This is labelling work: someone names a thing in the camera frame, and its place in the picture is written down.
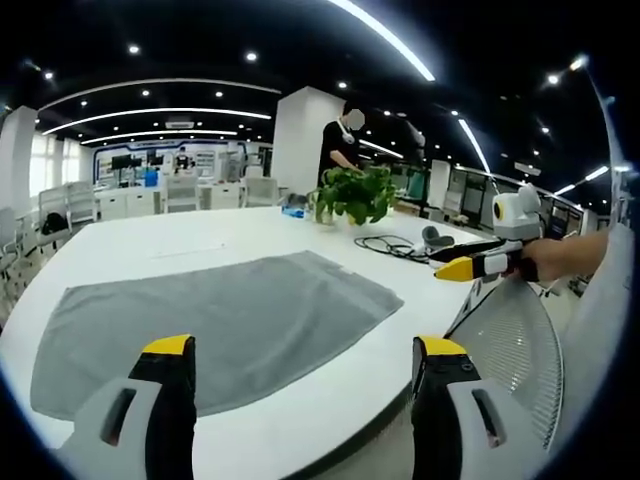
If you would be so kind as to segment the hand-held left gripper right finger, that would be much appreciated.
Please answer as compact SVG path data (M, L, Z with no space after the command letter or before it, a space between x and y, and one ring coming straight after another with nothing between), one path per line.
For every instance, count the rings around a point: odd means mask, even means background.
M536 478L546 453L528 412L457 343L420 335L412 353L412 477Z

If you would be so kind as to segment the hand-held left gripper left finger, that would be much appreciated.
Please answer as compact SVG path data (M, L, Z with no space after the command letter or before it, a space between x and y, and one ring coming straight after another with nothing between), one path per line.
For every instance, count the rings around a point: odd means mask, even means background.
M55 450L76 479L192 479L195 337L153 341L126 377L96 391Z

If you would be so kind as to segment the person's right hand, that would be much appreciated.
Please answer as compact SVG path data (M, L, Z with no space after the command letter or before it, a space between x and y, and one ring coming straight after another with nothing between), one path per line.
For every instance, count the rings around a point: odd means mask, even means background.
M568 275L564 242L539 239L526 244L517 270L529 282L551 282Z

